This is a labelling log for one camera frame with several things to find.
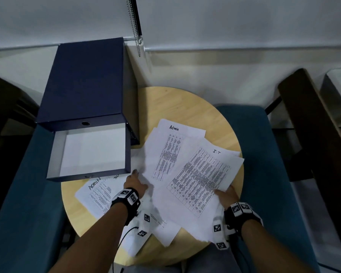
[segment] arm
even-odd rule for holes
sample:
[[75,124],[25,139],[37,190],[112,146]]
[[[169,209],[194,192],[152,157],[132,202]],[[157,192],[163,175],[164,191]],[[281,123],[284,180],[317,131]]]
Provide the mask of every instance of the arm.
[[[127,177],[124,188],[134,188],[142,198],[147,185],[141,184],[137,171]],[[49,273],[108,273],[114,261],[120,236],[127,220],[127,207],[116,203],[57,261]]]
[[[239,197],[232,186],[226,192],[215,190],[215,194],[218,195],[225,209],[239,202]],[[245,221],[241,227],[241,235],[258,272],[313,272],[309,266],[272,237],[259,222]]]

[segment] navy blue drawer box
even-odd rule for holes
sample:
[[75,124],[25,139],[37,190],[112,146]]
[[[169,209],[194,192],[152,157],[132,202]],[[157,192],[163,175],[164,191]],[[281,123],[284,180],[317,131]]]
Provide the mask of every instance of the navy blue drawer box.
[[36,122],[55,132],[47,179],[129,173],[138,91],[123,38],[59,45]]

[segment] blue upholstered seat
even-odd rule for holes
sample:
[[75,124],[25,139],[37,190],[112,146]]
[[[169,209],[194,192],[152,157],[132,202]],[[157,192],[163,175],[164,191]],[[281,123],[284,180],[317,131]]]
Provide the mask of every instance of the blue upholstered seat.
[[47,273],[57,257],[65,212],[60,183],[46,180],[53,138],[36,128],[0,210],[0,273]]
[[[241,201],[248,202],[256,210],[270,234],[319,272],[265,111],[261,107],[249,105],[223,105],[217,109],[236,133],[245,158]],[[239,241],[239,248],[251,264],[242,241]],[[245,261],[241,257],[238,259],[243,272],[247,272]]]

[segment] gray pants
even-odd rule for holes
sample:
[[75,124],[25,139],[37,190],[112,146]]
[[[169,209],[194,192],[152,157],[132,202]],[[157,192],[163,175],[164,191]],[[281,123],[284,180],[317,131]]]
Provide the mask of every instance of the gray pants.
[[[187,259],[186,273],[241,273],[230,249],[217,250],[212,243],[193,257]],[[129,266],[124,273],[182,273],[180,266],[151,268]]]

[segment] wrist-mounted device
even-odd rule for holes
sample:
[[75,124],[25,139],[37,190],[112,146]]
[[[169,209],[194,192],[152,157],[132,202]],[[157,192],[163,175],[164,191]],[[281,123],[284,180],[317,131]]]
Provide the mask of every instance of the wrist-mounted device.
[[137,215],[140,206],[139,193],[134,188],[125,188],[113,198],[111,206],[119,202],[127,207],[127,220],[125,222],[125,226],[127,226]]
[[241,227],[247,220],[256,220],[263,225],[261,217],[246,202],[233,203],[224,211],[224,216],[227,229],[234,229],[239,236],[241,236]]

